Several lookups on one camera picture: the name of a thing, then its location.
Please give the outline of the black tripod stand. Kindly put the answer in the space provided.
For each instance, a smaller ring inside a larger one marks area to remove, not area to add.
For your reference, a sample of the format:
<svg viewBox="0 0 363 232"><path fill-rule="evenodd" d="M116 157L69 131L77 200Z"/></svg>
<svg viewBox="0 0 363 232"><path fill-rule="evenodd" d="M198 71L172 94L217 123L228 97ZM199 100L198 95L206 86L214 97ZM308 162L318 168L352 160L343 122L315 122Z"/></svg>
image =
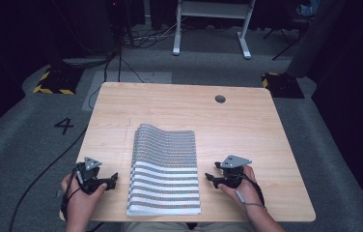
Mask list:
<svg viewBox="0 0 363 232"><path fill-rule="evenodd" d="M286 46L278 52L275 56L271 58L272 61L276 61L281 55L287 52L290 48L295 46L303 37L305 30L305 21L302 19L293 19L287 23L287 28L280 28L278 33L282 36L284 41L286 42ZM296 38L290 39L285 31L296 31Z"/></svg>

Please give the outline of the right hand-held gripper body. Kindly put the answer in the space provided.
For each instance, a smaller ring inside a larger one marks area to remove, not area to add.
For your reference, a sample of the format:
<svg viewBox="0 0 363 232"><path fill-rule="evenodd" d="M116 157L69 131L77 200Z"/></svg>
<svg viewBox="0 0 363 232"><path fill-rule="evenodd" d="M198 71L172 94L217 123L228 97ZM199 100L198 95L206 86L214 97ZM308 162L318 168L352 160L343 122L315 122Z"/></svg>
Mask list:
<svg viewBox="0 0 363 232"><path fill-rule="evenodd" d="M229 155L218 165L224 176L223 184L229 188L236 189L243 179L243 167L252 162L251 159L245 159L234 155Z"/></svg>

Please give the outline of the person's right hand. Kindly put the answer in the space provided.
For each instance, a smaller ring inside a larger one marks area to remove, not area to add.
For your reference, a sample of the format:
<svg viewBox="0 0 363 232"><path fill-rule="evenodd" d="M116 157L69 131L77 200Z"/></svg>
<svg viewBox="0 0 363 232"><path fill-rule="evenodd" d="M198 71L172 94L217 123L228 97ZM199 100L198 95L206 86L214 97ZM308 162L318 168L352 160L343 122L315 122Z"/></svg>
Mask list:
<svg viewBox="0 0 363 232"><path fill-rule="evenodd" d="M243 173L247 177L247 180L242 180L241 184L237 188L229 188L223 184L220 184L218 188L229 195L245 212L246 205L255 205L265 208L259 194L253 186L256 179L252 167L245 165L243 167Z"/></svg>

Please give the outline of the person's left hand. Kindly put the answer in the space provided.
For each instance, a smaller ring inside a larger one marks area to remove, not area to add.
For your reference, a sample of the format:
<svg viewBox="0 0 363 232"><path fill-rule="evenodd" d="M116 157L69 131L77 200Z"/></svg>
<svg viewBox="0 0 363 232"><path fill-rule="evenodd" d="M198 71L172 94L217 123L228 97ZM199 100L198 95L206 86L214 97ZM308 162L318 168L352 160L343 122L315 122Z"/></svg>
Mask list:
<svg viewBox="0 0 363 232"><path fill-rule="evenodd" d="M68 192L67 213L86 212L93 215L98 201L105 193L106 186L106 184L101 184L94 193L87 194L78 185L75 177L71 178L70 175L67 175L61 183L62 190Z"/></svg>

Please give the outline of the striped folded cloth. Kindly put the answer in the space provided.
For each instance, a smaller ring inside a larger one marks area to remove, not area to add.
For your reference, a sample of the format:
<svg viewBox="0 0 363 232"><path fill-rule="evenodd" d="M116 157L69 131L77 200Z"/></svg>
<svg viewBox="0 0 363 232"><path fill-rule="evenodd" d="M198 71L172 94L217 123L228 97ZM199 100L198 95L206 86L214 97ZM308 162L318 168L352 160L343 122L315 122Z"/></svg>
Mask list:
<svg viewBox="0 0 363 232"><path fill-rule="evenodd" d="M140 125L134 135L126 214L200 213L195 133Z"/></svg>

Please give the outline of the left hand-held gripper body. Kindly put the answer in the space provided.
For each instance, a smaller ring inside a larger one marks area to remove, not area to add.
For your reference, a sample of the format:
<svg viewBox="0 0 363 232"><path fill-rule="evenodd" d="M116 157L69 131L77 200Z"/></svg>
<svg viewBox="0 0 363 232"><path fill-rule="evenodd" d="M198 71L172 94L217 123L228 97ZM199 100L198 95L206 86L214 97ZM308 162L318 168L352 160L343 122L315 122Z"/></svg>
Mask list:
<svg viewBox="0 0 363 232"><path fill-rule="evenodd" d="M98 178L101 162L85 157L83 162L76 165L76 177L81 189L87 194L95 192L98 187L106 183L105 179Z"/></svg>

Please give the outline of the black yellow striped base plate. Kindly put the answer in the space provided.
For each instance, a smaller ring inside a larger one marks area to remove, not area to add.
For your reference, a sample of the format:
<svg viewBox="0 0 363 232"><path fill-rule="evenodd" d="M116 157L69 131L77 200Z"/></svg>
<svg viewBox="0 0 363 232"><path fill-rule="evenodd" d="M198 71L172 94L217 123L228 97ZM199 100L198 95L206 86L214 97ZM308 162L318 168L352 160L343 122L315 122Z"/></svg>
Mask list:
<svg viewBox="0 0 363 232"><path fill-rule="evenodd" d="M48 68L41 76L34 93L75 95L83 69Z"/></svg>
<svg viewBox="0 0 363 232"><path fill-rule="evenodd" d="M265 72L262 75L262 85L270 92L273 98L304 98L297 80L285 73Z"/></svg>

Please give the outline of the grey curtain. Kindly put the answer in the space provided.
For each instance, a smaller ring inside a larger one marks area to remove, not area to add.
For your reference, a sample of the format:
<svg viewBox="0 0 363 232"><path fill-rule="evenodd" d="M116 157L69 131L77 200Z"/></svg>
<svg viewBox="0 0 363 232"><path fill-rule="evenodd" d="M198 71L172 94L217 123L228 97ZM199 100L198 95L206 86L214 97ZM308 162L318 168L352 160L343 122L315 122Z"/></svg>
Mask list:
<svg viewBox="0 0 363 232"><path fill-rule="evenodd" d="M289 78L302 78L307 75L317 60L346 2L347 0L321 0L311 26L301 39L285 75Z"/></svg>

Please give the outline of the white desk frame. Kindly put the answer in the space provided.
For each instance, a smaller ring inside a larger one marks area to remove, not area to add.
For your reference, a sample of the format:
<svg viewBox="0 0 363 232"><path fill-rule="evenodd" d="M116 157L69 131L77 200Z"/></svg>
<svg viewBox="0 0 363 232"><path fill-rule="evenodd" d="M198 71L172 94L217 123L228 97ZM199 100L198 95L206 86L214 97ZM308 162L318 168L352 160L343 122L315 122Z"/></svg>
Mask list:
<svg viewBox="0 0 363 232"><path fill-rule="evenodd" d="M252 55L248 48L245 36L254 10L255 3L256 0L249 0L248 3L243 4L178 0L176 15L176 34L174 38L172 53L175 56L178 56L181 53L183 16L229 18L243 20L242 29L237 32L237 39L240 44L243 57L245 59L250 59Z"/></svg>

